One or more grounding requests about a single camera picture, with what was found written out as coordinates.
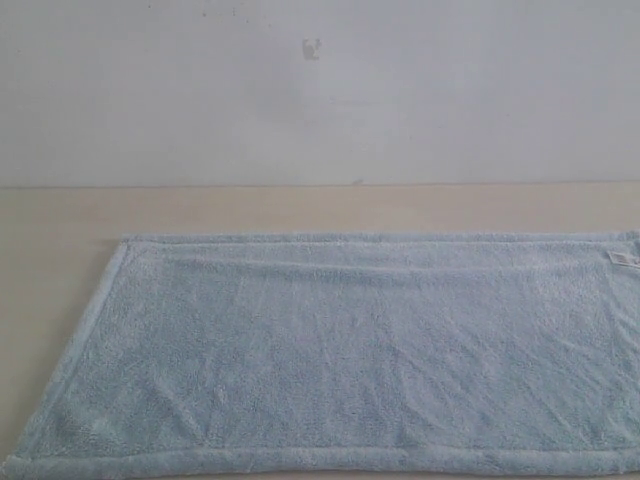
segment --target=beige table surface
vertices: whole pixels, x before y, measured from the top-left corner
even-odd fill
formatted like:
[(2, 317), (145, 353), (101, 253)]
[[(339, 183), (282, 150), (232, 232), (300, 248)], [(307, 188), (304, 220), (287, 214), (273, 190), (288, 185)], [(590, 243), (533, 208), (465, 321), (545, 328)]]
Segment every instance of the beige table surface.
[[(36, 408), (123, 233), (570, 232), (638, 227), (640, 183), (0, 189), (0, 457), (14, 448)], [(396, 477), (455, 478), (348, 472), (247, 478)]]

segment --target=white wall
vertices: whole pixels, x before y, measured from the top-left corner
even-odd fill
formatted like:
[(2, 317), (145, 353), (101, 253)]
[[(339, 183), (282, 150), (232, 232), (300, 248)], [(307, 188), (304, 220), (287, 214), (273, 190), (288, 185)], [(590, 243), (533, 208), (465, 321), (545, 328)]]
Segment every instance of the white wall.
[(0, 0), (0, 185), (640, 179), (639, 26), (637, 0)]

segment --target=towel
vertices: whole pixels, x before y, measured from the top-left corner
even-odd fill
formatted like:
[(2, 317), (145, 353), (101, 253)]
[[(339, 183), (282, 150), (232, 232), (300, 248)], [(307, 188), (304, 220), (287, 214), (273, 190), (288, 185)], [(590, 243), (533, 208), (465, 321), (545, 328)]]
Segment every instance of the towel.
[(640, 234), (124, 238), (10, 479), (640, 470)]

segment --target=towel tag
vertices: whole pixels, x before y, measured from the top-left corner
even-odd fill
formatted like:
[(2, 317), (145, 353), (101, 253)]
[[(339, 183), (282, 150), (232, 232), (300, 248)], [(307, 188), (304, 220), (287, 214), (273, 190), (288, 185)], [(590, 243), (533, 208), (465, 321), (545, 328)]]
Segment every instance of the towel tag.
[(634, 257), (627, 253), (608, 252), (611, 262), (615, 265), (622, 265), (625, 267), (640, 268), (640, 257)]

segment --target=fluffy towel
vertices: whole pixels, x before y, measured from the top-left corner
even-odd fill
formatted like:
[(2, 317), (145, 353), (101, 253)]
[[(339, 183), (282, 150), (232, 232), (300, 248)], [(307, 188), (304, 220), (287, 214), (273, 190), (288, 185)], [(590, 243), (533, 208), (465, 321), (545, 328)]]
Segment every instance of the fluffy towel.
[(131, 236), (11, 479), (640, 469), (640, 235)]

